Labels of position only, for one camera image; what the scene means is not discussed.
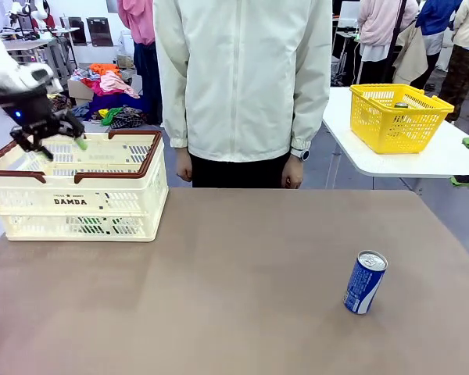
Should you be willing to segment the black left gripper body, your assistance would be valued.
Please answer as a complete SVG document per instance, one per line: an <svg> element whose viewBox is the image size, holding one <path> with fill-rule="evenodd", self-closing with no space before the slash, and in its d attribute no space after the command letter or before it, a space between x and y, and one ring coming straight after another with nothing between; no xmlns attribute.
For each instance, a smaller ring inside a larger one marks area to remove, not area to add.
<svg viewBox="0 0 469 375"><path fill-rule="evenodd" d="M52 111L52 103L46 90L0 95L0 107L15 123L10 135L69 134Z"/></svg>

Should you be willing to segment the person's right hand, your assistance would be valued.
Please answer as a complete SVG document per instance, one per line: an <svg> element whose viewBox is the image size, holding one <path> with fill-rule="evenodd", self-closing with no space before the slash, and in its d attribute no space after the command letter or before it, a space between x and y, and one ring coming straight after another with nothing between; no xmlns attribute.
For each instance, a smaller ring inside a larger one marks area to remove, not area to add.
<svg viewBox="0 0 469 375"><path fill-rule="evenodd" d="M192 160L187 148L176 148L176 174L185 182L192 181Z"/></svg>

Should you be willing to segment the person's left hand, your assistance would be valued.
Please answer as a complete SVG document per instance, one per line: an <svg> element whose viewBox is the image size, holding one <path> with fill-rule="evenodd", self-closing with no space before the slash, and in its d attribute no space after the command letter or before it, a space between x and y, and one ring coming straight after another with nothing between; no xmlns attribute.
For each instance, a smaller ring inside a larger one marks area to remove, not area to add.
<svg viewBox="0 0 469 375"><path fill-rule="evenodd" d="M282 171L281 186L287 189L299 189L304 177L303 161L290 155Z"/></svg>

